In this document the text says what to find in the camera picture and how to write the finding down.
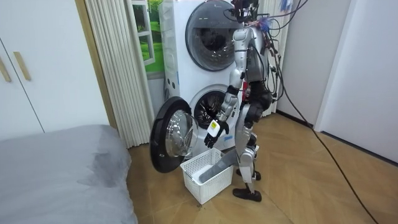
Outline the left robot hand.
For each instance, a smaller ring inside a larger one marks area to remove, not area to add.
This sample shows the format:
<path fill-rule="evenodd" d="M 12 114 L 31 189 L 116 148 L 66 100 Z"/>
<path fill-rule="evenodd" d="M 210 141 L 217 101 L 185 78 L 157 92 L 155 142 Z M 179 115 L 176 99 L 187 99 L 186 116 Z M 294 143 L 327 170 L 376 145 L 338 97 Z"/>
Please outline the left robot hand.
<path fill-rule="evenodd" d="M 204 139 L 205 145 L 210 149 L 213 148 L 223 132 L 229 134 L 229 125 L 227 122 L 214 119 L 208 126 L 207 134 Z"/>

